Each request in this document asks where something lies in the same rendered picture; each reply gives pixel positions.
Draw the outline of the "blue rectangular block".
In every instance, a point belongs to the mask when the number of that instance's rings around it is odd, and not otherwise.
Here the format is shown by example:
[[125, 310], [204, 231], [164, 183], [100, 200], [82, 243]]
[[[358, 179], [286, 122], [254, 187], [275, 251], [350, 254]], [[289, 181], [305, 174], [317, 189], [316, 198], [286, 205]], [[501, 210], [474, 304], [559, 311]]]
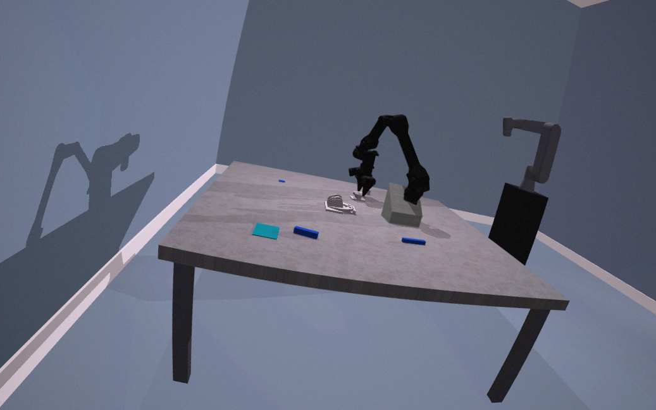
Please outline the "blue rectangular block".
[[317, 239], [319, 232], [314, 232], [313, 230], [305, 229], [299, 226], [294, 227], [294, 234], [297, 235], [304, 235], [305, 237], [309, 237], [312, 239]]
[[424, 240], [419, 240], [419, 239], [408, 239], [408, 238], [402, 238], [403, 243], [410, 243], [410, 244], [419, 244], [425, 246], [426, 242]]

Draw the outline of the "teal flat rectangular plate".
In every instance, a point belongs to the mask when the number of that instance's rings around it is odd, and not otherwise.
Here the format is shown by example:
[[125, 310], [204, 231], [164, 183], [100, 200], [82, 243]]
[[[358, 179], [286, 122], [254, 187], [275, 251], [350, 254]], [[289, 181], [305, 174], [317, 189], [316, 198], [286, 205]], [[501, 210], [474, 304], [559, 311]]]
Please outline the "teal flat rectangular plate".
[[260, 237], [266, 237], [270, 239], [278, 239], [279, 230], [280, 227], [257, 223], [253, 229], [253, 235], [260, 235]]

